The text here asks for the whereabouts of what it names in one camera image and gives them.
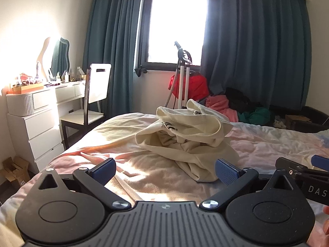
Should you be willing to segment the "person's hand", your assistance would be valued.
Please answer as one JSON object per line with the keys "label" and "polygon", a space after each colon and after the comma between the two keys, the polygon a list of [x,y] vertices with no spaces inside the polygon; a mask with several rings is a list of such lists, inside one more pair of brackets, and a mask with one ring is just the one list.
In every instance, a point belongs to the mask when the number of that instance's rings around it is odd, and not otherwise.
{"label": "person's hand", "polygon": [[313,227],[311,235],[307,241],[309,246],[324,246],[329,247],[328,244],[328,206],[318,204],[316,202],[309,202],[311,208],[316,216],[316,223]]}

